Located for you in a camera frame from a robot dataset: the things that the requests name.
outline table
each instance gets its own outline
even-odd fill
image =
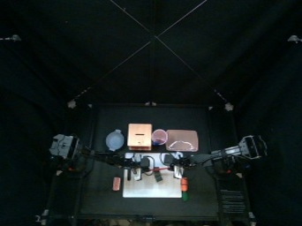
[[[207,154],[210,151],[237,145],[231,112],[221,107],[209,108],[207,106],[94,105],[92,109],[79,109],[78,112],[72,112],[66,123],[66,133],[76,133],[95,151],[106,151],[106,135],[119,129],[126,136],[130,123],[151,124],[154,130],[197,131],[198,152],[195,154]],[[151,153],[165,151],[165,146],[152,147]],[[126,154],[127,152],[124,144],[118,153]],[[55,178],[56,194],[52,194],[48,202],[52,218],[71,217],[76,225],[76,219],[139,218],[147,221],[222,222],[222,218],[226,217],[219,214],[217,181],[205,168],[197,167],[186,171],[190,184],[187,202],[175,198],[123,198],[123,190],[112,191],[114,177],[123,178],[123,176],[122,169],[103,162],[94,162],[92,171],[78,181],[63,177]],[[74,191],[72,194],[67,194],[68,198],[58,194],[64,192],[63,187],[70,189],[68,192]]]

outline orange object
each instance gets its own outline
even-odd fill
[[[151,124],[130,124],[127,131],[128,149],[134,151],[151,151]]]
[[[183,177],[181,179],[181,187],[182,187],[182,192],[186,192],[187,191],[187,178]]]

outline white mat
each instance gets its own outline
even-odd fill
[[[139,153],[152,156],[155,159],[156,167],[165,168],[159,160],[159,153]],[[134,153],[126,153],[126,158],[131,158]],[[152,159],[150,158],[150,169],[154,168]],[[181,179],[174,178],[174,171],[167,169],[160,170],[163,180],[156,182],[155,175],[147,176],[142,174],[142,180],[135,181],[134,172],[131,172],[131,180],[127,180],[127,170],[124,170],[124,198],[181,198]]]

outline small object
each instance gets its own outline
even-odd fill
[[[131,169],[127,170],[127,181],[131,181]]]
[[[120,187],[120,177],[115,177],[114,179],[114,188],[112,190],[116,192],[119,191],[119,187]]]
[[[181,187],[182,187],[182,192],[186,192],[187,191],[187,178],[183,177],[181,179]]]
[[[167,141],[167,133],[165,130],[155,130],[152,132],[152,145],[159,146],[159,145],[165,145],[166,141]]]
[[[183,201],[189,201],[189,195],[187,195],[187,192],[182,192],[182,198],[183,198]]]
[[[225,109],[227,110],[227,111],[231,111],[233,109],[234,109],[234,105],[231,105],[231,103],[229,102],[229,103],[226,103],[226,105],[225,105]]]
[[[162,181],[163,178],[162,178],[162,174],[160,174],[160,171],[159,171],[159,167],[154,168],[154,172],[155,172],[156,182]]]
[[[151,124],[130,124],[127,132],[128,149],[134,151],[151,151]]]
[[[107,135],[106,144],[112,152],[124,145],[124,136],[120,130],[115,130]]]
[[[167,130],[166,150],[175,152],[197,152],[197,131]]]
[[[135,173],[135,181],[142,180],[142,169],[136,169],[136,173]]]

